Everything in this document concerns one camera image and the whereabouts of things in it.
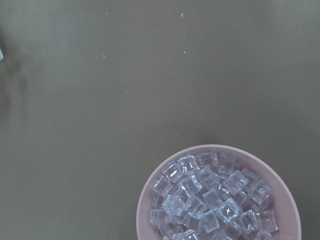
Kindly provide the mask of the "pink bowl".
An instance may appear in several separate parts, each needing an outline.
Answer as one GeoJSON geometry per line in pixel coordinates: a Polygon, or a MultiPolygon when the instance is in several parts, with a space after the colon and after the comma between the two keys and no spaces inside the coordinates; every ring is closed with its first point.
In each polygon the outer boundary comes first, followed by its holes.
{"type": "Polygon", "coordinates": [[[161,175],[165,166],[178,160],[186,154],[197,154],[205,151],[233,154],[237,160],[262,177],[272,187],[272,202],[275,218],[279,227],[273,237],[276,240],[300,240],[302,227],[295,200],[281,177],[264,161],[258,157],[235,147],[205,144],[183,149],[163,161],[146,181],[137,204],[136,232],[139,240],[161,240],[159,232],[151,227],[150,210],[152,208],[153,191],[152,184],[161,175]]]}

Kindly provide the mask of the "clear ice cubes pile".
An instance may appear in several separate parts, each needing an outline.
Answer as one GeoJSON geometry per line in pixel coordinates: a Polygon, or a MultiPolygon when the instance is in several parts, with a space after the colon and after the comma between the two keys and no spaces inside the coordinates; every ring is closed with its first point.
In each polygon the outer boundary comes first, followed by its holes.
{"type": "Polygon", "coordinates": [[[271,240],[272,187],[234,155],[186,154],[151,186],[150,224],[164,240],[271,240]]]}

